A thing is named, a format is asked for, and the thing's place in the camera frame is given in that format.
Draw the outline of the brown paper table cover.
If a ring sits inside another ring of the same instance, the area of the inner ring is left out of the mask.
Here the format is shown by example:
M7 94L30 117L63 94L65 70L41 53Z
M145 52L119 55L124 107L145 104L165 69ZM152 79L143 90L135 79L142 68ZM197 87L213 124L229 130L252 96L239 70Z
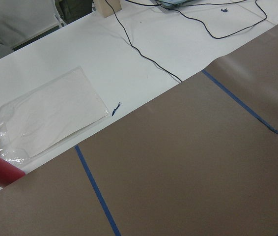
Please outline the brown paper table cover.
M278 25L0 190L0 236L278 236Z

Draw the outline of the wooden block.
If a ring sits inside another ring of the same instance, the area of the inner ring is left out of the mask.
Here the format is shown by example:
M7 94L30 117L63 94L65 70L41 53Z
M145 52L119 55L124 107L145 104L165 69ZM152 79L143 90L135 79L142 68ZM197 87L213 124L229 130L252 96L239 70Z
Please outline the wooden block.
M94 0L96 11L98 11L104 18L113 15L114 12L120 11L120 0Z

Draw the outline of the clear bag of white sheets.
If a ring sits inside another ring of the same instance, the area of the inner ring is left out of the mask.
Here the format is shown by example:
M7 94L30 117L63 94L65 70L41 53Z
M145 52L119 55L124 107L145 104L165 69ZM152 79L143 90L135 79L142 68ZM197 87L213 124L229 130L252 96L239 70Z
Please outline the clear bag of white sheets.
M76 67L0 107L0 158L23 166L109 114Z

